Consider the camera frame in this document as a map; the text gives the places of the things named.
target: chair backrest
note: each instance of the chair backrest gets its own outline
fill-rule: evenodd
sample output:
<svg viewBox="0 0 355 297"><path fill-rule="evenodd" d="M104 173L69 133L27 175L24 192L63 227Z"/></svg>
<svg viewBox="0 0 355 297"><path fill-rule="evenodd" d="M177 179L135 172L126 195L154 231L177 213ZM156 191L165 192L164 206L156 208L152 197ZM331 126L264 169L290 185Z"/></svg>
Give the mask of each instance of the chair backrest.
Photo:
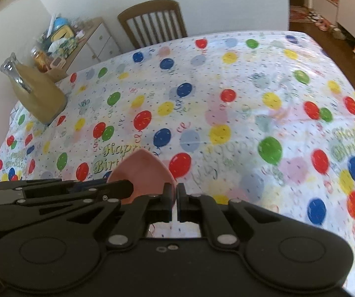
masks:
<svg viewBox="0 0 355 297"><path fill-rule="evenodd" d="M187 37L180 6L174 0L151 0L121 12L118 20L138 49Z"/></svg>

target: birthday tablecloth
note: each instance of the birthday tablecloth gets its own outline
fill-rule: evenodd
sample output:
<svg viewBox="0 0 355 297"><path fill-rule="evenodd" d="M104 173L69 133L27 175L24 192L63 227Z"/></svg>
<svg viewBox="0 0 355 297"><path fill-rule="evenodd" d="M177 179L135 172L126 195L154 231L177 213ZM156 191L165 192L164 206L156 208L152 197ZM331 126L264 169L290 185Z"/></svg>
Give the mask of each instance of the birthday tablecloth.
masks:
<svg viewBox="0 0 355 297"><path fill-rule="evenodd" d="M74 73L60 88L68 104L49 127L19 106L0 181L102 178L143 147L188 193L322 227L355 254L355 92L306 34L170 41ZM172 224L153 234L189 231ZM355 291L355 262L345 287Z"/></svg>

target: pink object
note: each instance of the pink object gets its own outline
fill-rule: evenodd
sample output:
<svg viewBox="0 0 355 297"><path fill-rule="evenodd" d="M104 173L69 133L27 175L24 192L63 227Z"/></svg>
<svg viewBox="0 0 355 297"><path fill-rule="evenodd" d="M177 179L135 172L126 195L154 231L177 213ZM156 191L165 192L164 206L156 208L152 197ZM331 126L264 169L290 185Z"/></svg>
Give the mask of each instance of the pink object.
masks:
<svg viewBox="0 0 355 297"><path fill-rule="evenodd" d="M129 180L133 184L132 195L122 200L122 204L131 203L141 195L162 194L165 183L172 184L175 197L176 180L159 159L143 148L124 158L109 175L107 183L120 180Z"/></svg>

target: beige liquid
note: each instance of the beige liquid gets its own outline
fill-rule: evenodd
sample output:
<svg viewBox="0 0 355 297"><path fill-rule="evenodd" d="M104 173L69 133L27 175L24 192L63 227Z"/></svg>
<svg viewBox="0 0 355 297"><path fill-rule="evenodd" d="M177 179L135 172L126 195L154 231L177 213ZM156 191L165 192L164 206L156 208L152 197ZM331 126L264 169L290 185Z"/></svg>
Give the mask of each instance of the beige liquid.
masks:
<svg viewBox="0 0 355 297"><path fill-rule="evenodd" d="M15 62L15 67L23 83L31 89L28 93L9 77L19 101L41 123L50 124L66 107L66 96L55 86L50 77L40 73L37 69L19 62Z"/></svg>

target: drawer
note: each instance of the drawer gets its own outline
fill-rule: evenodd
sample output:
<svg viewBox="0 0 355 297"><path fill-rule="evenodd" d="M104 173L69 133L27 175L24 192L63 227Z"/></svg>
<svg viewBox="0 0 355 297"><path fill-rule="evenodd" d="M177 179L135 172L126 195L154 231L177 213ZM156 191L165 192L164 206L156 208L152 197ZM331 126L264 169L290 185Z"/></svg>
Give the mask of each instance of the drawer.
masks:
<svg viewBox="0 0 355 297"><path fill-rule="evenodd" d="M99 63L99 59L93 54L93 51L87 44L84 44L78 55L73 60L70 67L66 70L68 75L91 67Z"/></svg>
<svg viewBox="0 0 355 297"><path fill-rule="evenodd" d="M92 48L95 54L100 55L110 35L103 23L89 37L87 44Z"/></svg>
<svg viewBox="0 0 355 297"><path fill-rule="evenodd" d="M119 47L115 43L113 37L110 37L106 42L101 54L99 55L99 60L106 61L107 59L118 56L119 54L121 54Z"/></svg>

